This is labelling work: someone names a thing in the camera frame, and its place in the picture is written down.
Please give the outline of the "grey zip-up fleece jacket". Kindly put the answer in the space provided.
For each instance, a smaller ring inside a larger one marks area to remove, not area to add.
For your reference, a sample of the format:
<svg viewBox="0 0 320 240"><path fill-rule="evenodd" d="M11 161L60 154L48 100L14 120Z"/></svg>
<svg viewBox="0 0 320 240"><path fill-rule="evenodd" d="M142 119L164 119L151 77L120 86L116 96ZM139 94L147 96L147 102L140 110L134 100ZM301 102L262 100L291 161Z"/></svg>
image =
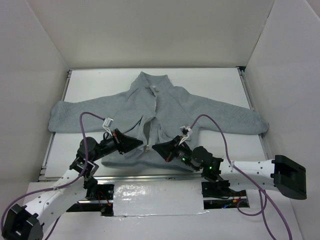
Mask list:
<svg viewBox="0 0 320 240"><path fill-rule="evenodd" d="M82 129L100 132L103 117L113 119L113 128L143 141L135 154L105 156L101 163L110 168L141 166L190 172L179 160L165 162L152 148L172 140L186 124L193 124L186 141L191 148L198 145L200 130L259 135L269 129L268 122L248 108L191 94L173 85L167 75L141 72L127 91L75 103L59 101L51 110L48 130L61 134Z"/></svg>

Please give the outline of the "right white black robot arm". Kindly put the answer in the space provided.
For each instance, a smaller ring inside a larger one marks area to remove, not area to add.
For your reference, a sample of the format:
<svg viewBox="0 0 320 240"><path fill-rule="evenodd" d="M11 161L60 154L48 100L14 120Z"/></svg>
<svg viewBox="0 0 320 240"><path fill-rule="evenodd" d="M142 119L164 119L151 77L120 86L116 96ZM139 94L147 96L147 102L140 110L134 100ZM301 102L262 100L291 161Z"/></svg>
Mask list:
<svg viewBox="0 0 320 240"><path fill-rule="evenodd" d="M307 198L306 168L284 155L265 161L232 161L214 157L203 146L194 149L181 142L178 135L173 140L152 146L167 163L179 160L209 182L217 183L223 196L233 191L269 190L280 192L294 200Z"/></svg>

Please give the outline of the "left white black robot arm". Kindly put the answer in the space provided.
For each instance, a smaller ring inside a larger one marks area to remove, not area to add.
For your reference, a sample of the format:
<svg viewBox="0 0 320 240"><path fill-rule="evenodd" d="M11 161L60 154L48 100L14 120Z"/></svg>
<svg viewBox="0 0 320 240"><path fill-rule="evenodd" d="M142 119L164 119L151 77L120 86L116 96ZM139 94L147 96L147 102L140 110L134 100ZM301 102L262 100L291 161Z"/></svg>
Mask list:
<svg viewBox="0 0 320 240"><path fill-rule="evenodd" d="M12 203L1 218L1 235L5 240L41 240L48 228L76 202L91 200L98 194L94 174L97 160L119 152L128 153L143 141L127 136L118 129L97 142L85 137L69 169L51 187L31 192L35 198L24 205Z"/></svg>

